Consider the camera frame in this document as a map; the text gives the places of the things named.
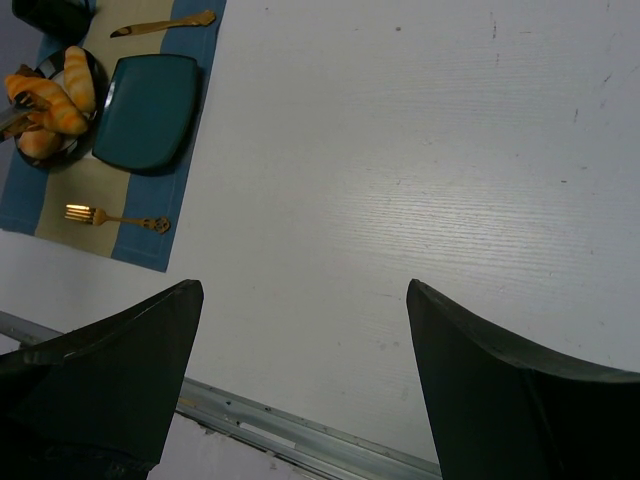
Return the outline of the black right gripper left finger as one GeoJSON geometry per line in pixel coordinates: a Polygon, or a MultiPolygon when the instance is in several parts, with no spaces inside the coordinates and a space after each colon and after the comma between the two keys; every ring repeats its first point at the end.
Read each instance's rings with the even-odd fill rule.
{"type": "Polygon", "coordinates": [[[145,479],[200,320],[200,281],[1,357],[4,479],[145,479]]]}

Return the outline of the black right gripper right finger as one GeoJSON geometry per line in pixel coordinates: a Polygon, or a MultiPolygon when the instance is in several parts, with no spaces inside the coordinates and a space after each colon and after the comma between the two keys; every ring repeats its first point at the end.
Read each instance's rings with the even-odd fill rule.
{"type": "Polygon", "coordinates": [[[544,347],[413,280],[406,304],[446,479],[635,479],[639,376],[544,347]]]}

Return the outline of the stainless steel serving tongs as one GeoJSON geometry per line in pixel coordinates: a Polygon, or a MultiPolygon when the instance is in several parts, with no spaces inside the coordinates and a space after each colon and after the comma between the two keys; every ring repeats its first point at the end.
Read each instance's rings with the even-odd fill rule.
{"type": "Polygon", "coordinates": [[[46,113],[50,103],[35,93],[25,91],[16,95],[11,106],[1,112],[1,142],[20,136],[22,133],[39,129],[29,116],[46,113]]]}

